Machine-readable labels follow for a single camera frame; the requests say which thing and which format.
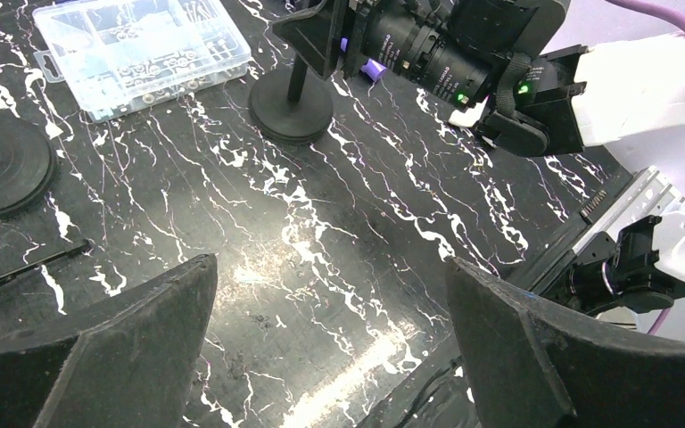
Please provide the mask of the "black round-base stand for beige microphone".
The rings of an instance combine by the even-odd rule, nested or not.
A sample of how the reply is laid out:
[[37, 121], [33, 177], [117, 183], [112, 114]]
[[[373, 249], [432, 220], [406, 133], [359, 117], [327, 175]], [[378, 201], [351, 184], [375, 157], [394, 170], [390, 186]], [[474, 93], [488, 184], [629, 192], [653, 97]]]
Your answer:
[[49, 138], [34, 124], [0, 113], [0, 220], [42, 200], [59, 171]]

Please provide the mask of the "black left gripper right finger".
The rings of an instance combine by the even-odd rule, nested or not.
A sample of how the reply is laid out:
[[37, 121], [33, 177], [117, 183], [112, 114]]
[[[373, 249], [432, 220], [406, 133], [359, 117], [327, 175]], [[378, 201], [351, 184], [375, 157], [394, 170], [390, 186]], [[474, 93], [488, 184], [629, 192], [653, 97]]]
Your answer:
[[454, 258], [451, 322], [485, 427], [685, 427], [685, 342], [587, 317]]

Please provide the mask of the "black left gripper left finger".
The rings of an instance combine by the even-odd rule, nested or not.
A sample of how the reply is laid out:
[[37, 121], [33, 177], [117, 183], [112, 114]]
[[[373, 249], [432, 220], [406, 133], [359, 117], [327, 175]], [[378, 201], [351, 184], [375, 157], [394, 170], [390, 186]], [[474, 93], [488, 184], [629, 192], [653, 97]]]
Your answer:
[[202, 254], [0, 339], [0, 427], [177, 426], [217, 287]]

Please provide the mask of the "purple microphone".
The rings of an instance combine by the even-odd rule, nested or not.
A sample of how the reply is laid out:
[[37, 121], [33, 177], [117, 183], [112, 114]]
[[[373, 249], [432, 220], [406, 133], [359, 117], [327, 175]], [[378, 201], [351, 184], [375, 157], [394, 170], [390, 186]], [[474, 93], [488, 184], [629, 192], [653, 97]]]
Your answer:
[[341, 58], [341, 71], [345, 78], [354, 76], [354, 65], [359, 66], [359, 74], [366, 75], [372, 82], [378, 82], [387, 71], [382, 63], [365, 56], [362, 47], [350, 44], [346, 37], [341, 40]]

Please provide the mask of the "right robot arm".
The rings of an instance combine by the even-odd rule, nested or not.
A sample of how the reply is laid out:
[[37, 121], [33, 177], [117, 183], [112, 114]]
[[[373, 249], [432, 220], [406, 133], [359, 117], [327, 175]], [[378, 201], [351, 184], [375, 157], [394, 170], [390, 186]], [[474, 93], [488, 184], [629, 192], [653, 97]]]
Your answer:
[[[546, 52], [566, 1], [322, 1], [274, 33], [321, 77], [367, 61], [454, 108], [480, 106], [477, 140], [524, 158], [582, 152], [685, 126], [685, 16], [643, 1], [622, 8], [671, 23], [670, 34]], [[597, 193], [516, 286], [588, 315], [668, 309], [685, 298], [685, 203], [655, 169]]]

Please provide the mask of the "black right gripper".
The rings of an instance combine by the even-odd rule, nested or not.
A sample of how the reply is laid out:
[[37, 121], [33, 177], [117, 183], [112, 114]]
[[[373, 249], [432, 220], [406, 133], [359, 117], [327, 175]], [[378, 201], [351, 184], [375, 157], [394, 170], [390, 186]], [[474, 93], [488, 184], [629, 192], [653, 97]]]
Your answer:
[[323, 80], [341, 70], [345, 78], [368, 62], [363, 53], [371, 1], [321, 1], [275, 21], [272, 32]]

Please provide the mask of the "black stand for purple microphone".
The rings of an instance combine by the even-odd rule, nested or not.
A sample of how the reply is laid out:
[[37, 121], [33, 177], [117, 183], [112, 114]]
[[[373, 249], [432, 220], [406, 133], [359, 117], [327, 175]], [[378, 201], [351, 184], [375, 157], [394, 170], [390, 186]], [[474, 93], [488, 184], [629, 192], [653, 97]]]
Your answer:
[[308, 76], [307, 63], [297, 55], [292, 68], [262, 75], [248, 98], [252, 123], [276, 144], [309, 145], [327, 131], [334, 106], [323, 80]]

